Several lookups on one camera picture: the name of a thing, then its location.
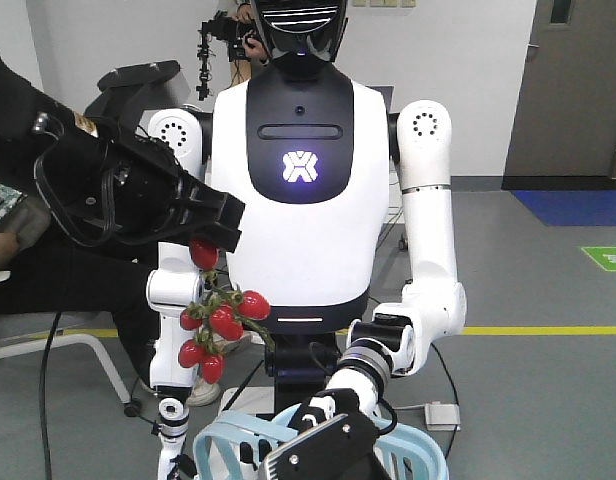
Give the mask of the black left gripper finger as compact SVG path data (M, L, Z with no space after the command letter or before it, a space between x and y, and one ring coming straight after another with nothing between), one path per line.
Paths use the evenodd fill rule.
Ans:
M245 204L230 193L209 187L186 170L180 172L178 180L162 239L186 244L199 238L234 252L241 237L239 226Z

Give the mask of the black white humanoid robot hand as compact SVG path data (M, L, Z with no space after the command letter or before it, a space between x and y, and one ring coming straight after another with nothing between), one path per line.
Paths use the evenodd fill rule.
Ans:
M287 408L285 412L289 417L286 423L282 422L281 415L271 420L248 416L244 430L258 440L272 443L267 456L283 443L338 414L361 413L374 423L373 413L377 405L378 397L373 393L365 395L350 388L327 389Z

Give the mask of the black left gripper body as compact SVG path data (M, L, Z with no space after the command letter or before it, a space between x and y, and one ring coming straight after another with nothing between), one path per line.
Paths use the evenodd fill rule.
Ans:
M198 230L198 182L168 147L114 118L81 115L1 56L0 182L38 195L85 246L184 243Z

